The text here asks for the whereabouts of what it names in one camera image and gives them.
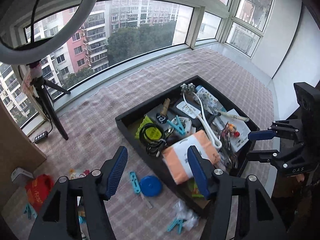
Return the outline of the black power strip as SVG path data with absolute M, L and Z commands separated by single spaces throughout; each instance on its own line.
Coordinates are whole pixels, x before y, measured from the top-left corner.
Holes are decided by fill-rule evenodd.
M 38 143 L 46 140 L 46 139 L 48 138 L 48 135 L 49 135 L 48 131 L 42 132 L 41 134 L 37 135 L 37 136 L 34 138 L 34 143 L 35 143 L 35 144 L 38 144 Z

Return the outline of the grey white box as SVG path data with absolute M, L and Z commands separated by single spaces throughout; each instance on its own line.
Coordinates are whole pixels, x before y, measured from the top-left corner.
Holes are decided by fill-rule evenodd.
M 32 173 L 24 170 L 21 167 L 17 167 L 11 173 L 11 181 L 20 187 L 25 187 L 30 181 L 34 180 Z

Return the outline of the black pouch white label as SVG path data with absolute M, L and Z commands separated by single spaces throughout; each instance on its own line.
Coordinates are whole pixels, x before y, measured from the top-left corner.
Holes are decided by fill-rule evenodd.
M 193 102 L 188 101 L 187 103 L 188 105 L 185 103 L 183 98 L 179 98 L 170 104 L 169 110 L 175 115 L 189 118 L 194 127 L 200 128 L 202 123 L 197 116 L 202 115 L 201 107 Z

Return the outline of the wooden clothespin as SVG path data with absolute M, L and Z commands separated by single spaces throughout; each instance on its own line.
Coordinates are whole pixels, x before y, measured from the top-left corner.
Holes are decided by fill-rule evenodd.
M 164 103 L 163 103 L 163 108 L 162 108 L 162 110 L 160 111 L 160 115 L 161 115 L 161 116 L 166 116 L 166 115 L 167 115 L 169 105 L 170 105 L 170 99 L 167 98 L 167 99 L 165 99 L 165 101 L 164 101 Z

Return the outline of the red plastic bag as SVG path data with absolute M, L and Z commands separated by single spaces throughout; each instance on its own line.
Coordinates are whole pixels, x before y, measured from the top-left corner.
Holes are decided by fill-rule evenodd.
M 36 211 L 36 213 L 39 213 L 53 186 L 54 182 L 51 176 L 46 174 L 39 175 L 25 185 L 24 188 L 27 193 L 28 202 Z

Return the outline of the white tape roll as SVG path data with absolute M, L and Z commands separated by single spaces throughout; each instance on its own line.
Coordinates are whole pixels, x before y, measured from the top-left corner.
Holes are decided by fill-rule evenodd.
M 180 118 L 182 125 L 184 126 L 186 134 L 189 134 L 191 131 L 191 128 L 192 128 L 191 120 L 189 118 L 186 118 L 183 116 L 179 116 L 179 118 Z

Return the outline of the black tripod stand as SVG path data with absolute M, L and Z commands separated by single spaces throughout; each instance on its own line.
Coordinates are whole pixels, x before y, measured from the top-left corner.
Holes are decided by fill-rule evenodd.
M 46 87 L 53 88 L 57 91 L 60 91 L 64 94 L 70 94 L 71 92 L 58 86 L 52 81 L 46 80 L 43 77 L 42 66 L 40 60 L 35 61 L 27 65 L 30 70 L 31 82 L 30 85 L 34 87 L 37 93 L 37 101 L 40 103 L 42 109 L 44 109 L 44 113 L 48 115 L 51 124 L 54 124 L 63 139 L 68 140 L 69 137 L 62 126 L 51 101 L 51 96 L 46 89 Z

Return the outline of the white paper booklet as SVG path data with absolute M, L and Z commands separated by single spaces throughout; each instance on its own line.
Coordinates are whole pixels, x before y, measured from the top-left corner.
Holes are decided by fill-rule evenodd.
M 213 124 L 220 131 L 220 139 L 228 150 L 238 152 L 247 142 L 251 131 L 244 121 L 244 115 L 239 115 L 235 109 L 221 114 L 213 120 Z

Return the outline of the blue tape measure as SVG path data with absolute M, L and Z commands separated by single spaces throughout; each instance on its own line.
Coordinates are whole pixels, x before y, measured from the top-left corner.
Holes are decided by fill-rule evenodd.
M 142 194 L 147 197 L 158 196 L 163 189 L 161 181 L 156 176 L 146 176 L 139 182 Z

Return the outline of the black storage tray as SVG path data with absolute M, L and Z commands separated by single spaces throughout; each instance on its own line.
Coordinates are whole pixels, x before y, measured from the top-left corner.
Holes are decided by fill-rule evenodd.
M 193 83 L 196 86 L 204 87 L 213 96 L 215 96 L 220 103 L 222 103 L 226 110 L 229 111 L 234 109 L 239 115 L 246 116 L 246 114 L 231 100 L 229 100 L 229 98 L 224 96 L 207 81 L 196 75 L 179 83 L 178 85 L 169 87 L 169 89 L 165 90 L 164 92 L 161 92 L 148 100 L 144 100 L 137 106 L 117 116 L 116 124 L 129 144 L 142 158 L 144 163 L 146 163 L 146 165 L 162 181 L 162 183 L 165 184 L 178 198 L 185 201 L 187 206 L 195 211 L 197 215 L 206 218 L 208 216 L 210 203 L 205 200 L 196 200 L 196 198 L 193 198 L 191 196 L 191 192 L 188 190 L 187 183 L 177 185 L 162 158 L 147 154 L 146 147 L 135 138 L 135 133 L 139 125 L 142 123 L 144 115 L 164 103 L 165 99 L 169 98 L 173 101 L 169 107 L 169 111 L 172 113 L 181 113 L 181 111 L 176 108 L 176 105 L 182 101 L 181 85 L 184 83 Z

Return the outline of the teal clothespin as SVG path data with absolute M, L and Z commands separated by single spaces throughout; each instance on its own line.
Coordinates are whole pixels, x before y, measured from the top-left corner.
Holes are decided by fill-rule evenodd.
M 181 136 L 186 135 L 184 126 L 182 125 L 179 116 L 176 116 L 176 124 L 170 120 L 167 120 L 167 124 L 169 124 L 173 129 L 175 129 Z

